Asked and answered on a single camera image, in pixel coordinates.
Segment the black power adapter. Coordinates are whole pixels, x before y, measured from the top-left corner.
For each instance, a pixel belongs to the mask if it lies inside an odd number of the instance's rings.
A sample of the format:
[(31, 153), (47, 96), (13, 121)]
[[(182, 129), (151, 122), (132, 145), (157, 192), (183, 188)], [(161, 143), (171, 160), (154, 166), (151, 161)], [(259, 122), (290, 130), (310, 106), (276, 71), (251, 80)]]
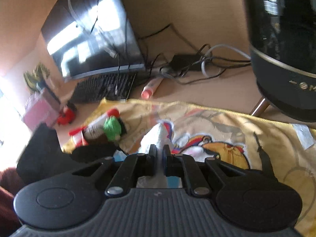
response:
[(200, 55), (195, 54), (177, 54), (173, 56), (169, 66), (174, 71), (185, 71), (186, 69), (189, 69), (189, 71), (200, 71), (200, 58)]

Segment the knitted doll green shirt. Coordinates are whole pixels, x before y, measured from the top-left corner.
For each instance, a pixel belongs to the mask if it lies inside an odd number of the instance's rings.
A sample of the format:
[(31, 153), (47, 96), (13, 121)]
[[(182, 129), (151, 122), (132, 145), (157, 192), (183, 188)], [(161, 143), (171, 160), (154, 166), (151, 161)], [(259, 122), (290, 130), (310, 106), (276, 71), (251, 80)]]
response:
[(126, 132), (126, 127), (116, 108), (103, 113), (82, 130), (83, 138), (89, 144), (93, 142), (116, 142), (119, 141)]

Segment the red knitted toy car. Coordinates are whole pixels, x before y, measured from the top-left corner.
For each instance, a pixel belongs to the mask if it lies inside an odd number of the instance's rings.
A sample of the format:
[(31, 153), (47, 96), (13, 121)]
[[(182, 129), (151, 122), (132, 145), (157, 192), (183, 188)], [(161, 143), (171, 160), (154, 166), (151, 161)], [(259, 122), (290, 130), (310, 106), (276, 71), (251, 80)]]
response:
[(67, 102), (63, 108), (59, 112), (59, 117), (57, 118), (57, 124), (58, 125), (68, 125), (71, 124), (77, 114), (77, 108), (75, 105), (71, 102)]

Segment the pink box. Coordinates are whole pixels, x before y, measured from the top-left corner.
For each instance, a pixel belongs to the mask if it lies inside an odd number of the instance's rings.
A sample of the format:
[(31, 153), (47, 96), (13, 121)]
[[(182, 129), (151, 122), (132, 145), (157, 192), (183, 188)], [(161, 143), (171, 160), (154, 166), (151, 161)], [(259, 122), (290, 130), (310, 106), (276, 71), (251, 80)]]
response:
[(60, 103), (44, 88), (32, 94), (25, 105), (23, 123), (33, 132), (41, 123), (52, 127), (59, 117)]

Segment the black round speaker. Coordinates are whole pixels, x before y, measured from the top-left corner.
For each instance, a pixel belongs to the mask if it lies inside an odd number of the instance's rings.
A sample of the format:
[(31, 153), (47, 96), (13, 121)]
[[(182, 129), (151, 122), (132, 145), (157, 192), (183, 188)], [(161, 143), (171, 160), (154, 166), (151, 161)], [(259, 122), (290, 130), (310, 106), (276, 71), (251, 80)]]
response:
[(257, 87), (270, 105), (315, 122), (315, 0), (244, 0)]

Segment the black computer monitor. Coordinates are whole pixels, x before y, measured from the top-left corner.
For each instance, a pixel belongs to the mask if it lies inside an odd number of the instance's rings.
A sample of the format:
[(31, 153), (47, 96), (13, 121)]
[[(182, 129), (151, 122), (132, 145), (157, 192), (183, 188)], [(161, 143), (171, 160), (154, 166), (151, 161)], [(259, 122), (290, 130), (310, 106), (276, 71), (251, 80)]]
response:
[(145, 68), (122, 0), (57, 0), (41, 32), (64, 81)]

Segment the pink capped tube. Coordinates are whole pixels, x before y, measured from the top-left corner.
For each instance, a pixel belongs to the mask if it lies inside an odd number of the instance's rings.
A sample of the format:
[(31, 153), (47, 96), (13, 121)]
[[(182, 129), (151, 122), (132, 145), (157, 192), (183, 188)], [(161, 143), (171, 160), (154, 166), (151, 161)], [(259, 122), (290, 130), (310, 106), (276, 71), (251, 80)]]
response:
[(154, 95), (155, 91), (157, 90), (157, 88), (159, 87), (162, 81), (163, 81), (162, 77), (156, 77), (150, 80), (148, 84), (144, 86), (141, 92), (141, 98), (143, 100), (150, 99)]

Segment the white knitted cloth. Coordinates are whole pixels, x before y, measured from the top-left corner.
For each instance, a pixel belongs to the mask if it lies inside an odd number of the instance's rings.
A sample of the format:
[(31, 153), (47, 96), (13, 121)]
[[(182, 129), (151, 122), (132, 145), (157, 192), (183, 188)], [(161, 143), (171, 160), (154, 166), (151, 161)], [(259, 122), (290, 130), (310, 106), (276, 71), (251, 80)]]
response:
[(142, 138), (137, 153), (150, 153), (150, 146), (154, 145), (154, 175), (143, 176), (138, 179), (137, 188), (171, 188), (172, 178), (165, 176), (163, 168), (163, 147), (172, 148), (172, 142), (168, 138), (166, 126), (161, 122), (156, 124)]

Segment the potted plant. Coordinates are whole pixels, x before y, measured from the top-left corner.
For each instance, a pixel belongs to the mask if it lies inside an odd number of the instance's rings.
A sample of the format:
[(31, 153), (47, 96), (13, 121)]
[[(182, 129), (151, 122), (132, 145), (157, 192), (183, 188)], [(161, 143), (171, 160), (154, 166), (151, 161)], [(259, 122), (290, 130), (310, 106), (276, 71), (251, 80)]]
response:
[(49, 76), (50, 70), (42, 62), (39, 62), (32, 72), (25, 71), (23, 73), (25, 84), (31, 94), (38, 92), (37, 84), (43, 81), (46, 82)]

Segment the red white toy rocket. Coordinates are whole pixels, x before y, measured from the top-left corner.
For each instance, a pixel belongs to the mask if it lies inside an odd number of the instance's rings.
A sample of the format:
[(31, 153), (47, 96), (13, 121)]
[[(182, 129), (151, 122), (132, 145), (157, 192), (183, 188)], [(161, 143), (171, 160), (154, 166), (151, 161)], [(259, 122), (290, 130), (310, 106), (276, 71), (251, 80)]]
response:
[(86, 126), (82, 126), (68, 132), (76, 148), (88, 145), (88, 142), (84, 138), (84, 131), (86, 128)]

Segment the black keyboard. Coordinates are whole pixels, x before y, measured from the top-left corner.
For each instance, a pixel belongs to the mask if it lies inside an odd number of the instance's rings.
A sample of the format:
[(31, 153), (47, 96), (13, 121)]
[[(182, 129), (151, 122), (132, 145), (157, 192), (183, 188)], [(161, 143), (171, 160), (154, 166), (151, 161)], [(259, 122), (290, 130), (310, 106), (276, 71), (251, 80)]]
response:
[(95, 103), (102, 99), (124, 101), (129, 98), (137, 73), (111, 73), (90, 77), (79, 82), (70, 98), (70, 102)]

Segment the yellow cartoon towel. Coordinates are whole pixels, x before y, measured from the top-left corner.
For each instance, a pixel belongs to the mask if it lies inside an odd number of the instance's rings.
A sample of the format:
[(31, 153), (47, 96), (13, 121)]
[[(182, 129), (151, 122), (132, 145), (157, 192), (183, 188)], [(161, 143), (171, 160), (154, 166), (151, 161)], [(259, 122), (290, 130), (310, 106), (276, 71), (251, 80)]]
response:
[(291, 186), (303, 200), (296, 228), (304, 236), (315, 236), (315, 130), (306, 125), (288, 124), (224, 109), (184, 102), (126, 102), (102, 100), (79, 115), (70, 129), (86, 125), (109, 109), (116, 108), (127, 129), (120, 147), (137, 151), (143, 136), (164, 122), (173, 152), (190, 151), (196, 158), (211, 150), (229, 163), (260, 169), (258, 147), (268, 153), (275, 176)]

